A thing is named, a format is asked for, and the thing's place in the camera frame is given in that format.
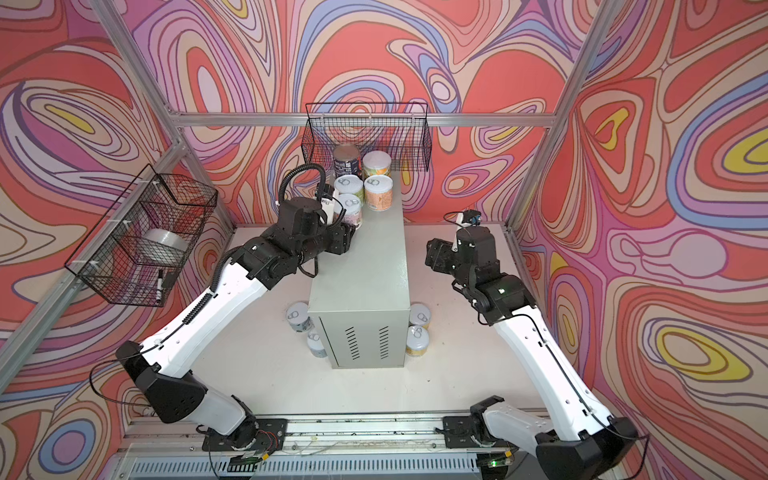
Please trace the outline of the green label can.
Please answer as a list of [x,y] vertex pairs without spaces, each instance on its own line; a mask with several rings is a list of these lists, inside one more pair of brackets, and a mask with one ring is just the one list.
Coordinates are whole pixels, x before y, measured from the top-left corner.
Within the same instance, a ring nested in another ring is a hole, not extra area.
[[354,174],[342,175],[336,178],[334,188],[339,194],[354,195],[361,203],[365,201],[364,181]]

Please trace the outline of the dark blue tomato can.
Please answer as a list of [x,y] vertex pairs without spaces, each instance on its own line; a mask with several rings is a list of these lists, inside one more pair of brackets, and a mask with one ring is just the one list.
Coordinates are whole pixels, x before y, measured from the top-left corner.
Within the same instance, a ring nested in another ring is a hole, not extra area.
[[332,166],[336,178],[353,175],[362,177],[361,154],[354,144],[337,145],[332,151]]

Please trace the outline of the orange peach can large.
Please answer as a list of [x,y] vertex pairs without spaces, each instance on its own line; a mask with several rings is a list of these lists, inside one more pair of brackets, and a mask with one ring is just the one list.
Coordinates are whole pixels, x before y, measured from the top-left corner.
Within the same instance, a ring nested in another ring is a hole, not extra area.
[[392,157],[385,151],[372,150],[362,158],[364,177],[377,175],[389,176],[392,167]]

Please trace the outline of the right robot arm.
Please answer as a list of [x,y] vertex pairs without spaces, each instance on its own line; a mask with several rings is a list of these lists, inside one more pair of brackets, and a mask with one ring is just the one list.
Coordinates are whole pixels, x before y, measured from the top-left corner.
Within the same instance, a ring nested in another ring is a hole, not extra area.
[[612,414],[578,375],[533,295],[520,278],[502,271],[488,228],[466,226],[452,241],[429,240],[425,264],[451,276],[452,289],[481,324],[506,342],[548,412],[547,418],[537,417],[491,396],[470,409],[479,443],[513,445],[535,457],[549,479],[597,479],[646,440],[631,419]]

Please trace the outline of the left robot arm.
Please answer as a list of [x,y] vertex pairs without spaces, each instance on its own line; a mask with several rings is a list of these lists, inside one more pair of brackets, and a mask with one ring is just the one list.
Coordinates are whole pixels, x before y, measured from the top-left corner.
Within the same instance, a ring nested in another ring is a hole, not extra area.
[[278,219],[262,234],[224,253],[209,286],[154,335],[126,341],[116,359],[149,407],[166,423],[192,421],[244,451],[261,432],[244,402],[196,379],[192,365],[206,346],[246,307],[284,278],[305,274],[322,253],[342,255],[355,229],[334,216],[325,169],[307,163],[289,171],[278,188]]

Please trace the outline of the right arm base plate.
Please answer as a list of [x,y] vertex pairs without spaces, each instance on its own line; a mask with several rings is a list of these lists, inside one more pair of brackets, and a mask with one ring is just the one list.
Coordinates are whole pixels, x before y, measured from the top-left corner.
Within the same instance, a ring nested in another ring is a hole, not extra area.
[[449,449],[517,449],[516,445],[493,437],[483,421],[473,415],[444,416],[442,425],[434,431],[443,436],[445,446]]

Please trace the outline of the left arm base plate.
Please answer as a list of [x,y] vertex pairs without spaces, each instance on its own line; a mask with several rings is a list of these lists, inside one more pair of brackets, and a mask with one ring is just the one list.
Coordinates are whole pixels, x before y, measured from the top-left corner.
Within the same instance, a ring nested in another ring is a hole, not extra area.
[[283,448],[288,420],[285,418],[246,418],[231,434],[208,429],[202,444],[205,452],[275,452]]

